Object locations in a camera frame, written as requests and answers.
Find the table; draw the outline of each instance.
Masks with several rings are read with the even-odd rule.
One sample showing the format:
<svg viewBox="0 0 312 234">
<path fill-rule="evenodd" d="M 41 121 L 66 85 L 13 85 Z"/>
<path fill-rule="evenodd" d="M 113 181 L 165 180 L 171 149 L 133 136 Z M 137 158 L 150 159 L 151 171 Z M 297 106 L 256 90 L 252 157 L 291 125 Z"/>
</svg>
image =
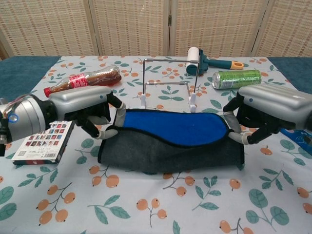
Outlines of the table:
<svg viewBox="0 0 312 234">
<path fill-rule="evenodd" d="M 114 86 L 113 92 L 127 108 L 138 108 L 144 58 L 61 57 L 33 88 L 33 94 L 45 100 L 44 87 L 71 74 L 115 64 L 123 75 L 122 84 Z M 268 58 L 231 59 L 245 63 L 244 69 L 261 71 L 263 83 L 293 88 Z M 222 107 L 235 96 L 235 89 L 213 89 L 211 77 L 218 70 L 223 69 L 210 67 L 198 79 L 197 112 L 221 115 Z M 183 63 L 147 63 L 146 75 L 147 80 L 194 83 L 194 77 L 185 74 Z M 189 112 L 181 87 L 158 85 L 146 92 L 148 109 Z M 110 111 L 113 118 L 114 108 Z M 254 131 L 242 128 L 244 132 Z M 233 166 L 173 175 L 99 165 L 91 151 L 101 141 L 91 139 L 77 126 L 59 165 L 14 166 L 10 157 L 21 142 L 13 142 L 6 156 L 0 158 L 0 233 L 292 234 L 312 230 L 312 194 L 307 193 L 312 190 L 312 156 L 298 150 L 299 146 L 281 133 L 245 146 L 246 166 L 242 171 Z M 93 178 L 104 175 L 108 178 L 93 186 Z M 118 185 L 110 188 L 112 175 L 118 177 Z M 182 187 L 185 195 L 180 193 Z M 40 211 L 47 205 L 45 199 L 55 202 Z M 47 210 L 52 210 L 52 218 L 40 224 L 40 216 Z M 41 222 L 48 216 L 49 212 L 45 213 Z"/>
</svg>

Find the robotic hand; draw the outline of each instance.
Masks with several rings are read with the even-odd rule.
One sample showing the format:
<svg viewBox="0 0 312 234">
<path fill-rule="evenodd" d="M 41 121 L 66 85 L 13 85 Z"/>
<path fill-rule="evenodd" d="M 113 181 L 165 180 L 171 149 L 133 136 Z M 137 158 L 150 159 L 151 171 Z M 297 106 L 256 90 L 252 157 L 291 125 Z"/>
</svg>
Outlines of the robotic hand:
<svg viewBox="0 0 312 234">
<path fill-rule="evenodd" d="M 75 121 L 93 138 L 113 137 L 117 130 L 104 132 L 95 126 L 111 121 L 108 104 L 117 109 L 115 125 L 122 126 L 126 105 L 105 86 L 86 86 L 53 93 L 46 101 L 35 95 L 22 95 L 11 103 L 0 105 L 0 156 L 4 156 L 5 144 L 43 132 L 53 121 Z"/>
<path fill-rule="evenodd" d="M 238 108 L 237 116 L 233 111 Z M 239 143 L 257 144 L 281 128 L 312 131 L 312 95 L 281 85 L 258 84 L 241 87 L 223 108 L 224 117 L 234 132 L 229 137 Z M 259 128 L 241 134 L 240 124 Z"/>
</svg>

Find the plastic bottle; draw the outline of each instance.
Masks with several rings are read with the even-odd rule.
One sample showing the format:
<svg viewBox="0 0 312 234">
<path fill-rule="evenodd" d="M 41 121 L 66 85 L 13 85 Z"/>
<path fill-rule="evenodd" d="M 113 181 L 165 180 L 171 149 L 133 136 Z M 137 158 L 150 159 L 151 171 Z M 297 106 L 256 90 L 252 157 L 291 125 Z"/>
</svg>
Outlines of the plastic bottle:
<svg viewBox="0 0 312 234">
<path fill-rule="evenodd" d="M 44 88 L 44 94 L 49 97 L 51 93 L 89 85 L 113 86 L 121 81 L 120 69 L 111 65 L 94 72 L 85 72 L 69 76 L 52 87 Z"/>
</svg>

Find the wicker panel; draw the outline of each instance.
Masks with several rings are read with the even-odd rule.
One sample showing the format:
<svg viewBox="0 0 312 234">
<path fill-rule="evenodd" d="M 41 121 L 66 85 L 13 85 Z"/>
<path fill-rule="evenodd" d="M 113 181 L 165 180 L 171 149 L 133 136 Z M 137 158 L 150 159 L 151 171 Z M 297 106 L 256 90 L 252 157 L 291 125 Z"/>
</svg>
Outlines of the wicker panel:
<svg viewBox="0 0 312 234">
<path fill-rule="evenodd" d="M 93 0 L 104 55 L 163 55 L 164 0 Z"/>
<path fill-rule="evenodd" d="M 14 55 L 94 55 L 81 0 L 2 0 L 0 24 Z"/>
<path fill-rule="evenodd" d="M 257 56 L 312 56 L 312 0 L 275 0 Z"/>
<path fill-rule="evenodd" d="M 175 55 L 191 46 L 208 56 L 246 56 L 265 0 L 178 0 Z"/>
</svg>

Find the soda can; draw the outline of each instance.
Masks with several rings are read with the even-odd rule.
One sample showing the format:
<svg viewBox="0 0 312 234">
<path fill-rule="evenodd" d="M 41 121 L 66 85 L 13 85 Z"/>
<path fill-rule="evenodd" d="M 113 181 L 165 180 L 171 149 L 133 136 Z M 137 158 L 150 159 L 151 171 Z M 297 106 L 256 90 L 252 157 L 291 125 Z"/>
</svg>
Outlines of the soda can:
<svg viewBox="0 0 312 234">
<path fill-rule="evenodd" d="M 242 86 L 261 83 L 261 73 L 258 70 L 215 72 L 213 87 L 215 89 L 236 89 Z"/>
</svg>

